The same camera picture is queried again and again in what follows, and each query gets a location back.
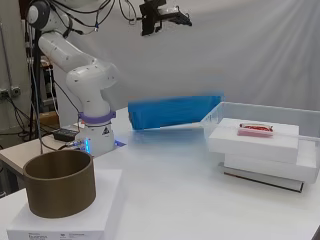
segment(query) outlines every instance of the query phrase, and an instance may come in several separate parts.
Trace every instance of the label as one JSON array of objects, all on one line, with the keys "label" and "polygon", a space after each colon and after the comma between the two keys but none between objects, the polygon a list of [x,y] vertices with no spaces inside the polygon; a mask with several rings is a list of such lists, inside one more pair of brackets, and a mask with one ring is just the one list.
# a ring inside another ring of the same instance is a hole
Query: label
[{"label": "label", "polygon": [[43,235],[43,234],[40,234],[40,233],[29,233],[29,239],[30,240],[45,240],[47,238],[48,238],[47,235]]},{"label": "label", "polygon": [[74,239],[85,239],[87,236],[84,233],[61,233],[60,240],[74,240]]},{"label": "label", "polygon": [[107,126],[107,127],[105,127],[105,129],[103,130],[102,136],[103,136],[103,135],[106,135],[106,134],[109,134],[109,133],[110,133],[110,131],[109,131],[108,126]]}]

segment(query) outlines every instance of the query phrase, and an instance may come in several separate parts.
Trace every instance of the black device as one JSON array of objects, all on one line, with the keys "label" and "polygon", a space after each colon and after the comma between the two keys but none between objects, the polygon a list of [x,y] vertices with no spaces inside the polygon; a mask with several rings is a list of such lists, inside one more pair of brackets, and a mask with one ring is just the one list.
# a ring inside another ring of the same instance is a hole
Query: black device
[{"label": "black device", "polygon": [[173,22],[178,25],[192,26],[189,15],[180,12],[178,6],[176,7],[177,11],[164,11],[164,13],[162,13],[159,7],[166,3],[166,0],[144,0],[144,4],[139,6],[142,15],[142,36],[159,32],[162,29],[163,21]]},{"label": "black device", "polygon": [[52,132],[54,139],[55,140],[59,140],[62,142],[72,142],[75,140],[76,135],[79,132],[77,131],[73,131],[73,130],[69,130],[69,129],[64,129],[64,128],[60,128],[58,130],[55,130]]}]

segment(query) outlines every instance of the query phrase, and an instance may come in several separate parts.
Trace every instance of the brown cylinder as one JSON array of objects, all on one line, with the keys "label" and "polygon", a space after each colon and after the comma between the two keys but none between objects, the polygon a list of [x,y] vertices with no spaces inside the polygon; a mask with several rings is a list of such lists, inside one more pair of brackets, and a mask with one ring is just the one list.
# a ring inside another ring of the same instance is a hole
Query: brown cylinder
[{"label": "brown cylinder", "polygon": [[93,159],[81,151],[40,155],[23,168],[31,212],[44,218],[71,216],[96,197]]}]

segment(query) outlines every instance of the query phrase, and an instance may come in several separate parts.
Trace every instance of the wall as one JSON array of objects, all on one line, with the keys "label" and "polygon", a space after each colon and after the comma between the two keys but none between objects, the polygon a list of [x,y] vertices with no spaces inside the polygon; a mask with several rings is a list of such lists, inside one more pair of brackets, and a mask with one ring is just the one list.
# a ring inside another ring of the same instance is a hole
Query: wall
[{"label": "wall", "polygon": [[[18,0],[0,0],[0,21],[3,22],[4,38],[13,85],[19,86],[22,93],[21,96],[14,101],[17,107],[29,113],[30,84]],[[2,43],[0,42],[0,88],[8,87],[8,74]],[[0,116],[0,130],[17,126],[13,108],[7,102],[0,102]]]},{"label": "wall", "polygon": [[[142,3],[132,2],[137,9]],[[188,10],[193,26],[165,23],[150,37],[140,36],[141,23],[128,25],[117,3],[98,33],[70,37],[119,68],[118,89],[108,92],[116,107],[148,97],[223,91],[233,102],[320,110],[318,0],[169,0]],[[94,16],[79,17],[94,22]],[[64,74],[56,73],[64,84]],[[62,124],[74,122],[76,113],[61,92],[58,101]]]}]

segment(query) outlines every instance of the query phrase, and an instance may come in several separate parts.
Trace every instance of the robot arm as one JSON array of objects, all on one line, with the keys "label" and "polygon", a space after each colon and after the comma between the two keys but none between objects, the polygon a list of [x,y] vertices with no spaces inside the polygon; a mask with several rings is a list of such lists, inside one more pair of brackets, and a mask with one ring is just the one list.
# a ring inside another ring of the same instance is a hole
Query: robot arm
[{"label": "robot arm", "polygon": [[[77,33],[81,31],[72,29],[72,19],[76,19],[63,8],[80,8],[96,1],[33,0],[27,15],[29,24],[44,32],[39,40],[40,49],[52,62],[67,73],[67,86],[81,101],[83,112],[79,115],[86,127],[77,135],[77,138],[80,140],[90,139],[91,147],[89,149],[94,156],[114,148],[111,119],[115,117],[115,112],[103,99],[101,92],[116,83],[118,70],[112,63],[103,62],[80,51],[65,39],[71,30]],[[166,0],[144,1],[145,3],[140,6],[142,35],[159,31],[162,27],[162,21],[192,25],[189,16],[181,13],[178,7],[160,9],[160,6],[166,4]],[[160,27],[155,28],[155,24],[158,22],[160,22]]]},{"label": "robot arm", "polygon": [[[70,0],[69,6],[79,7],[85,3],[90,3],[90,0]],[[39,0],[30,6],[28,22],[32,27],[47,32],[41,36],[39,47],[67,73],[67,87],[82,104],[80,117],[85,122],[85,129],[77,139],[89,139],[87,151],[90,149],[92,155],[99,156],[114,148],[111,119],[115,112],[103,99],[101,91],[116,83],[118,70],[112,63],[98,60],[68,42],[62,33],[66,30],[64,25],[71,20],[66,14],[61,13],[60,17],[57,14],[48,2]]]}]

